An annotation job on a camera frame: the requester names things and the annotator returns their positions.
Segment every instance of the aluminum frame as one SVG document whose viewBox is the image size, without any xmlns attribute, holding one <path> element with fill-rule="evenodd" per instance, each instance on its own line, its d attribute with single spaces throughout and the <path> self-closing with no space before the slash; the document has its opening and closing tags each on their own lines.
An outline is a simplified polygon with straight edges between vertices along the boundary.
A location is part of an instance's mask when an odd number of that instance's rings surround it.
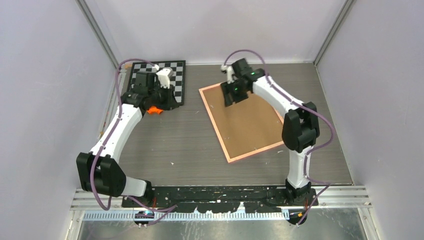
<svg viewBox="0 0 424 240">
<path fill-rule="evenodd" d="M 313 65 L 315 67 L 317 67 L 318 64 L 320 63 L 323 55 L 327 51 L 327 48 L 331 44 L 334 36 L 336 35 L 337 31 L 339 30 L 340 26 L 342 25 L 343 21 L 345 20 L 349 11 L 352 9 L 352 6 L 355 2 L 356 2 L 356 0 L 346 0 L 344 2 L 343 7 L 341 8 L 340 12 L 338 13 L 337 18 L 335 19 L 333 26 L 331 27 L 330 31 L 328 32 L 328 35 L 325 38 L 324 43 L 322 44 L 321 48 L 319 49 L 318 54 L 316 55 L 315 60 L 313 61 Z"/>
<path fill-rule="evenodd" d="M 279 186 L 277 189 L 284 189 L 285 187 Z M 324 186 L 313 186 L 316 191 L 320 191 L 324 188 Z M 100 199 L 106 202 L 109 198 L 107 195 L 100 194 Z M 143 207 L 134 207 L 134 208 L 123 208 L 121 207 L 123 197 L 113 197 L 111 200 L 110 210 L 116 211 L 119 210 L 120 213 L 132 214 L 134 211 L 142 211 L 146 210 Z M 356 185 L 348 185 L 348 186 L 330 186 L 326 191 L 324 191 L 318 197 L 319 205 L 313 206 L 313 209 L 343 209 L 343 208 L 355 208 L 359 212 L 359 216 L 362 221 L 363 229 L 366 233 L 366 236 L 370 240 L 378 240 L 379 235 L 377 232 L 377 228 L 375 226 L 375 221 L 373 220 L 372 211 L 373 206 L 371 205 L 367 190 L 364 186 L 356 186 Z M 281 206 L 282 210 L 289 209 L 298 209 L 296 206 Z M 94 195 L 92 192 L 87 192 L 82 189 L 77 189 L 75 192 L 75 196 L 73 198 L 70 211 L 69 211 L 69 228 L 68 233 L 66 235 L 66 240 L 77 240 L 78 235 L 81 229 L 81 225 L 83 222 L 83 217 L 85 213 L 92 211 L 102 210 L 99 207 L 99 204 L 96 202 Z M 239 210 L 244 210 L 244 206 L 241 204 Z M 208 218 L 216 219 L 219 221 L 219 217 L 215 215 L 219 215 L 219 213 L 204 213 Z M 252 220 L 255 220 L 255 215 L 249 215 Z M 187 218 L 177 218 L 177 214 L 175 215 L 176 221 L 187 221 Z"/>
<path fill-rule="evenodd" d="M 115 57 L 114 52 L 112 51 L 112 48 L 109 46 L 108 41 L 106 40 L 105 35 L 103 34 L 102 30 L 100 29 L 99 24 L 97 23 L 92 11 L 89 8 L 89 5 L 87 4 L 86 0 L 75 0 L 75 2 L 78 4 L 79 8 L 81 9 L 81 12 L 84 14 L 85 18 L 87 19 L 88 24 L 90 24 L 91 29 L 93 30 L 93 33 L 97 37 L 98 41 L 100 42 L 101 47 L 103 48 L 104 52 L 106 53 L 107 57 L 109 58 L 112 65 L 117 68 L 118 67 L 118 60 Z"/>
</svg>

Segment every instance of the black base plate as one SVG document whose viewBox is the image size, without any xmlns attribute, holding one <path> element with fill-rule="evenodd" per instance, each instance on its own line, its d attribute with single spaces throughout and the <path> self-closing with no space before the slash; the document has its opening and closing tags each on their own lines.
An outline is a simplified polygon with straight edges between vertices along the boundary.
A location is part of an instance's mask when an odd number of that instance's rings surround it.
<svg viewBox="0 0 424 240">
<path fill-rule="evenodd" d="M 155 201 L 143 202 L 156 208 L 168 208 L 177 205 L 173 212 L 200 213 L 235 212 L 243 202 L 246 213 L 277 213 L 283 206 L 298 206 L 305 209 L 306 203 L 311 203 L 316 196 L 315 189 L 288 203 L 284 186 L 156 186 L 153 187 Z M 130 199 L 122 201 L 123 208 L 139 208 Z"/>
</svg>

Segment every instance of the wooden board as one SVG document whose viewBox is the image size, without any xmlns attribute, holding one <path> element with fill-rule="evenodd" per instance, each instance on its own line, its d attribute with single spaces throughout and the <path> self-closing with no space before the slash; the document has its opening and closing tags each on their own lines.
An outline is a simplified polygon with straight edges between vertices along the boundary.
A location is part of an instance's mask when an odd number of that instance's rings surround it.
<svg viewBox="0 0 424 240">
<path fill-rule="evenodd" d="M 229 163 L 284 144 L 283 118 L 261 97 L 225 107 L 220 83 L 199 92 Z"/>
</svg>

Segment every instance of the purple cable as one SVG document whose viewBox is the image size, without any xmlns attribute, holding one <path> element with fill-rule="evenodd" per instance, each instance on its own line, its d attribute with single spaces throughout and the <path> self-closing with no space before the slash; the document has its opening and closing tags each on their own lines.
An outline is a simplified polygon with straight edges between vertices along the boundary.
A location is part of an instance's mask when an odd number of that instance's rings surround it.
<svg viewBox="0 0 424 240">
<path fill-rule="evenodd" d="M 137 200 L 137 198 L 135 198 L 133 196 L 127 196 L 127 198 L 133 200 L 136 204 L 138 204 L 141 207 L 143 207 L 143 208 L 145 208 L 145 209 L 147 209 L 149 211 L 152 211 L 152 212 L 166 213 L 168 210 L 174 209 L 177 206 L 177 205 L 174 205 L 174 206 L 171 206 L 171 207 L 168 207 L 168 208 L 165 208 L 165 209 L 153 209 L 153 208 L 150 208 L 150 207 L 144 205 L 139 200 Z"/>
<path fill-rule="evenodd" d="M 153 224 L 157 224 L 161 219 L 163 219 L 166 215 L 168 215 L 170 212 L 172 212 L 176 207 L 177 207 L 177 205 L 174 205 L 174 206 L 170 207 L 169 210 L 164 215 L 162 215 L 161 217 L 159 217 L 158 219 L 156 219 L 156 220 L 154 220 L 152 222 L 149 222 L 147 224 L 147 226 L 152 226 Z"/>
<path fill-rule="evenodd" d="M 307 210 L 306 210 L 306 212 L 305 212 L 305 214 L 302 216 L 302 218 L 299 220 L 299 222 L 297 222 L 297 226 L 299 226 L 299 224 L 304 220 L 304 218 L 307 216 L 307 214 L 309 213 L 309 210 L 311 210 L 311 207 L 312 207 L 312 205 L 315 203 L 315 201 L 318 199 L 318 197 L 325 191 L 325 190 L 327 190 L 329 187 L 330 187 L 330 185 L 331 185 L 331 183 L 329 183 L 329 182 L 325 182 L 325 181 L 319 181 L 319 180 L 315 180 L 315 179 L 313 179 L 313 178 L 311 178 L 311 177 L 309 177 L 308 175 L 307 175 L 307 162 L 308 162 L 308 155 L 309 154 L 311 154 L 313 151 L 316 151 L 316 150 L 318 150 L 318 149 L 321 149 L 321 148 L 323 148 L 323 147 L 325 147 L 325 146 L 327 146 L 327 145 L 329 145 L 332 141 L 333 141 L 333 139 L 334 139 L 334 136 L 335 136 L 335 132 L 336 132 L 336 130 L 334 129 L 334 127 L 332 126 L 332 124 L 330 123 L 330 121 L 328 121 L 322 114 L 320 114 L 320 113 L 318 113 L 318 112 L 316 112 L 316 111 L 314 111 L 314 110 L 312 110 L 312 109 L 309 109 L 309 108 L 307 108 L 307 107 L 305 107 L 305 106 L 303 106 L 302 104 L 299 104 L 298 102 L 295 102 L 295 101 L 292 101 L 292 99 L 289 97 L 289 96 L 287 96 L 284 92 L 282 92 L 278 87 L 276 87 L 276 86 L 274 86 L 273 85 L 273 83 L 271 82 L 271 80 L 269 79 L 269 74 L 268 74 L 268 70 L 267 70 L 267 65 L 265 64 L 265 60 L 264 60 L 264 58 L 261 56 L 261 55 L 259 55 L 257 52 L 255 52 L 255 51 L 253 51 L 253 50 L 250 50 L 250 49 L 240 49 L 240 50 L 237 50 L 237 51 L 234 51 L 234 52 L 232 52 L 226 59 L 225 59 L 225 61 L 224 61 L 224 65 L 226 65 L 227 64 L 227 61 L 231 58 L 231 56 L 233 56 L 234 54 L 236 54 L 236 53 L 239 53 L 239 52 L 249 52 L 249 53 L 252 53 L 252 54 L 254 54 L 254 55 L 256 55 L 259 59 L 260 59 L 260 61 L 262 62 L 262 64 L 263 64 L 263 70 L 264 70 L 264 72 L 265 72 L 265 78 L 266 78 L 266 82 L 269 84 L 269 86 L 272 88 L 272 89 L 274 89 L 277 93 L 279 93 L 283 98 L 285 98 L 287 101 L 289 101 L 291 104 L 293 104 L 293 105 L 295 105 L 296 107 L 298 107 L 298 108 L 301 108 L 302 110 L 304 110 L 304 111 L 307 111 L 307 112 L 309 112 L 309 113 L 311 113 L 311 114 L 313 114 L 313 115 L 315 115 L 315 116 L 317 116 L 318 118 L 320 118 L 321 120 L 323 120 L 327 125 L 328 125 L 328 127 L 330 128 L 330 131 L 331 131 L 331 137 L 330 137 L 330 139 L 326 142 L 326 143 L 324 143 L 324 144 L 322 144 L 322 145 L 319 145 L 319 146 L 317 146 L 317 147 L 314 147 L 314 148 L 312 148 L 311 150 L 309 150 L 309 151 L 307 151 L 306 152 L 306 155 L 305 155 L 305 158 L 304 158 L 304 162 L 303 162 L 303 174 L 306 176 L 306 178 L 309 180 L 309 181 L 311 181 L 311 182 L 314 182 L 314 183 L 317 183 L 317 184 L 323 184 L 323 185 L 326 185 L 316 196 L 315 196 L 315 198 L 312 200 L 312 202 L 310 203 L 310 205 L 309 205 L 309 207 L 307 208 Z"/>
</svg>

